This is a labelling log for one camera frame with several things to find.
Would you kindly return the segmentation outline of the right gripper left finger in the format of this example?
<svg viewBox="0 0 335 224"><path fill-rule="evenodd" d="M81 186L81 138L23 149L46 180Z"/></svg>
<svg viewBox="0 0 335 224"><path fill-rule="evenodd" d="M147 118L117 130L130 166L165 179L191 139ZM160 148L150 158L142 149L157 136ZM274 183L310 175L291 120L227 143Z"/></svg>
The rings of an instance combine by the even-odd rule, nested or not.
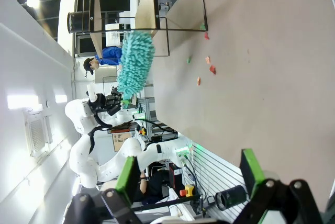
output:
<svg viewBox="0 0 335 224"><path fill-rule="evenodd" d="M115 188L94 197L76 194L65 211L64 223L103 223L110 219L115 223L141 223L131 209L140 174L137 158L128 157Z"/></svg>

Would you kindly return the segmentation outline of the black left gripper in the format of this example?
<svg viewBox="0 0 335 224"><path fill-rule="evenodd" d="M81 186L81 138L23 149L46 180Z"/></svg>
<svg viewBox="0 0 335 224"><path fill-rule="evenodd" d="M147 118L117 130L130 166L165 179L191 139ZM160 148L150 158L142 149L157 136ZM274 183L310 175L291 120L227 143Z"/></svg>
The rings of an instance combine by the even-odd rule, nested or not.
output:
<svg viewBox="0 0 335 224"><path fill-rule="evenodd" d="M121 100L122 100L122 93L118 91L118 88L113 87L111 89L111 93L107 95L102 95L102 105L101 105L102 112L106 112L108 114L111 114L111 116L113 116L114 114L116 114L118 111L121 110L121 104L120 104Z"/></svg>

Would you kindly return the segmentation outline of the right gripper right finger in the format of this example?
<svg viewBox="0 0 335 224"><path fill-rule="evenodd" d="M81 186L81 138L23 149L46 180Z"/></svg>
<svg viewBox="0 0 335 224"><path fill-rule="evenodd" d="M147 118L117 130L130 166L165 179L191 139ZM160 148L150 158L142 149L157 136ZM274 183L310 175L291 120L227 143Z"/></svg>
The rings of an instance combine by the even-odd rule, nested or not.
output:
<svg viewBox="0 0 335 224"><path fill-rule="evenodd" d="M250 200L235 223L262 223L268 211L278 211L285 223L323 223L305 180L266 178L252 149L241 150L240 170Z"/></svg>

